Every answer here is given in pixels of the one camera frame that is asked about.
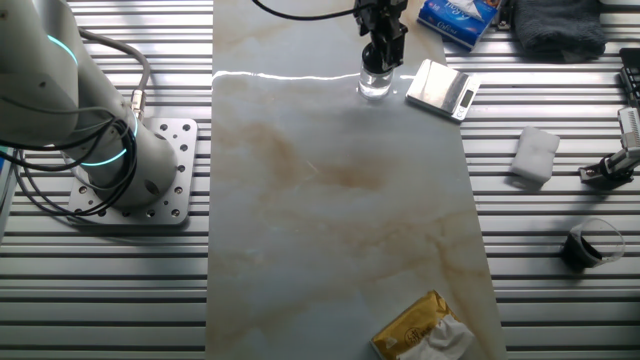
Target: clear plastic cup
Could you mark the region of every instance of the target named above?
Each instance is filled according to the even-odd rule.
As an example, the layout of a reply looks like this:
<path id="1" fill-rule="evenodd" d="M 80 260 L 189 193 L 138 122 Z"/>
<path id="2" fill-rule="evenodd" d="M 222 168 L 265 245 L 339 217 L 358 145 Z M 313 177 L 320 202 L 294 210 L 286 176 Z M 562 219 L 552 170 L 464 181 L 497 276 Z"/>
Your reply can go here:
<path id="1" fill-rule="evenodd" d="M 571 229 L 562 255 L 584 267 L 596 267 L 620 259 L 624 250 L 624 238 L 613 225 L 591 218 Z"/>

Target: blue box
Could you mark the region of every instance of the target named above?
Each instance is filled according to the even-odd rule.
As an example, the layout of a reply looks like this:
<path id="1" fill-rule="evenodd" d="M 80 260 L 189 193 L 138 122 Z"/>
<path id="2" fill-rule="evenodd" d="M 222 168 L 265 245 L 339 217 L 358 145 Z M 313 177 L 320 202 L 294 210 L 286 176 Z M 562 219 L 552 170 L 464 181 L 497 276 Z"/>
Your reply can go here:
<path id="1" fill-rule="evenodd" d="M 418 22 L 473 50 L 498 13 L 498 9 L 484 0 L 474 0 L 474 3 L 484 22 L 466 15 L 448 0 L 426 0 Z"/>

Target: bolt hole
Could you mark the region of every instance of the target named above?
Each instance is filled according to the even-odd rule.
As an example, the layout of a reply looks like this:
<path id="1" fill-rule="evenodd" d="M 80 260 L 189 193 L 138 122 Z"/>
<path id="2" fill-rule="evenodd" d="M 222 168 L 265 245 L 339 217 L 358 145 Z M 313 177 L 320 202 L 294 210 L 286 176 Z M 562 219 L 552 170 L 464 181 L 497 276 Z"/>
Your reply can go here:
<path id="1" fill-rule="evenodd" d="M 153 181 L 145 180 L 144 187 L 147 188 L 147 191 L 150 192 L 151 195 L 160 195 L 160 189 L 158 189 L 158 186 L 154 184 Z"/>

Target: digital scale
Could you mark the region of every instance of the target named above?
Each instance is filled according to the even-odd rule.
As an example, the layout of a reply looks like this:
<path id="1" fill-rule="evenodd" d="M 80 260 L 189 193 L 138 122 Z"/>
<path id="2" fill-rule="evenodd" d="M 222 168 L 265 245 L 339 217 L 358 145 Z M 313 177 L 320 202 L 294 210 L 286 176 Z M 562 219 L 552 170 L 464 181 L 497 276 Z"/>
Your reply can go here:
<path id="1" fill-rule="evenodd" d="M 411 83 L 407 99 L 462 122 L 479 88 L 478 79 L 425 60 Z"/>

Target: gray cloth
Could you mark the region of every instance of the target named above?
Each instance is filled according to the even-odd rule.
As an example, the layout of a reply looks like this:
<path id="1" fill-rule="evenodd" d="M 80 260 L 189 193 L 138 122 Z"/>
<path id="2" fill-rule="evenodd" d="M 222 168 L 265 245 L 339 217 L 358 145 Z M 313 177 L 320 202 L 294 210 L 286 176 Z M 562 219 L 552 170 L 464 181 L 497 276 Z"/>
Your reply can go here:
<path id="1" fill-rule="evenodd" d="M 515 0 L 515 31 L 527 51 L 597 57 L 607 43 L 600 7 L 598 0 Z"/>

